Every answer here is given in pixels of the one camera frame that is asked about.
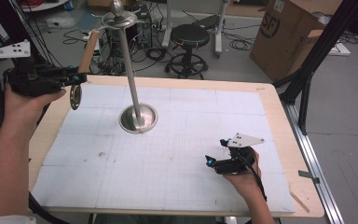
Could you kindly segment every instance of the person's right hand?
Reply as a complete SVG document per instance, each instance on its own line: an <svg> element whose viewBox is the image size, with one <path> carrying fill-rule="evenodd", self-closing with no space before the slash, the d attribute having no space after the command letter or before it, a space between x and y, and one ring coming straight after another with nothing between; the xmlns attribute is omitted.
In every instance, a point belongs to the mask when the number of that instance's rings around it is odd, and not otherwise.
<svg viewBox="0 0 358 224"><path fill-rule="evenodd" d="M45 94L38 97L26 97L18 95L11 90L9 84L5 91L5 119L4 125L15 127L26 139L30 139L36 129L36 122L43 112L43 107L55 100L60 99L66 93L61 91Z"/></svg>
<svg viewBox="0 0 358 224"><path fill-rule="evenodd" d="M259 155L255 150L254 153L255 153L255 163L252 166L261 178L261 170L258 167ZM227 179L234 186L237 192L245 200L255 195L256 190L261 191L257 185L255 176L252 174L251 171L245 171L237 175L223 175L223 177Z"/></svg>

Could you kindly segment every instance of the metal pole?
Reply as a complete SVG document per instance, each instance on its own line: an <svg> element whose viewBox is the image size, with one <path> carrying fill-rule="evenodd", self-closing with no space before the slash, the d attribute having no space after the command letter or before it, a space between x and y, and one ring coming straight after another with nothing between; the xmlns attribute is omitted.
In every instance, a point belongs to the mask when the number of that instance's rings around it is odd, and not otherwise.
<svg viewBox="0 0 358 224"><path fill-rule="evenodd" d="M118 35L120 37L120 44L121 44L121 50L123 51L124 65L126 67L127 77L128 77L129 84L130 84L133 109L135 110L136 118L138 119L138 121L140 121L139 119L141 118L141 110L139 108L138 95L136 93L135 79L133 78L130 51L129 51L129 47L128 47L125 30L118 29Z"/></svg>

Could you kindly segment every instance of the wooden table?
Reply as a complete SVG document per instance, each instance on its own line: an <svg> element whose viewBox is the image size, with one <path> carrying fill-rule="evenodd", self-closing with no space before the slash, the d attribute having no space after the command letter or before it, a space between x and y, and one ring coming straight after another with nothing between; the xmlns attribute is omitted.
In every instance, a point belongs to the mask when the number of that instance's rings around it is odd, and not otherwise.
<svg viewBox="0 0 358 224"><path fill-rule="evenodd" d="M128 86L126 77L88 76L88 79L89 81L87 84L92 85ZM135 82L137 87L257 92L264 106L268 125L272 132L296 208L294 213L274 213L272 215L274 217L322 217L324 215L323 206L312 180L298 175L299 170L308 171L308 169L301 155L289 121L283 111L278 94L272 85L146 77L137 77ZM70 109L69 94L67 93L59 101L51 104L48 112L34 133L30 145L30 189L34 187L43 160L54 143L55 137ZM86 209L73 208L54 211L91 212ZM98 211L94 209L92 210L92 213L98 213Z"/></svg>

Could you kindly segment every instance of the floor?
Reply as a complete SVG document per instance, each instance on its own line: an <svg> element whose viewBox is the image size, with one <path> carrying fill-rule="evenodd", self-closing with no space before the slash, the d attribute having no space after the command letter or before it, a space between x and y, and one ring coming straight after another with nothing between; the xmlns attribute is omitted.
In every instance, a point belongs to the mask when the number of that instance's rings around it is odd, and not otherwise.
<svg viewBox="0 0 358 224"><path fill-rule="evenodd" d="M82 31L99 26L98 19L92 18L88 10L81 13L73 12L72 16L77 20L76 27ZM190 17L181 18L184 22L191 20ZM243 27L259 23L259 19L227 17L226 27ZM83 52L83 42L73 45L62 43L65 39L63 34L73 29L56 29L51 33L43 33L48 48L63 66L77 65ZM228 32L255 37L257 27ZM197 50L197 54L209 65L209 70L204 73L205 79L271 82L249 58L250 51L231 48L229 40L223 37L223 53L218 59L213 55L213 44L214 37L207 46ZM312 80L307 130L344 222L358 223L358 45L345 46L351 55L328 56ZM142 59L144 56L142 52L138 52L134 57ZM134 63L133 69L140 70L152 63L153 61L146 59L141 63ZM156 63L150 68L136 72L136 76L176 78L174 74L164 72L164 65L165 63ZM9 60L1 61L0 74L10 66L12 64ZM87 223L89 217L88 214L54 215L71 223ZM240 217L238 223L243 223L244 220ZM328 223L326 217L281 218L281 221L285 224Z"/></svg>

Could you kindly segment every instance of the metal base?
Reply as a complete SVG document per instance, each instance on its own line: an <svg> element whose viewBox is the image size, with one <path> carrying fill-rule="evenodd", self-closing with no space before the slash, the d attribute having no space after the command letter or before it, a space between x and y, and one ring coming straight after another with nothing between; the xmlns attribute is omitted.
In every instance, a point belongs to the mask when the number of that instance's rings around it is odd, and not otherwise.
<svg viewBox="0 0 358 224"><path fill-rule="evenodd" d="M140 118L136 117L133 105L121 112L119 123L121 128L128 133L146 133L156 126L158 113L151 105L139 104Z"/></svg>

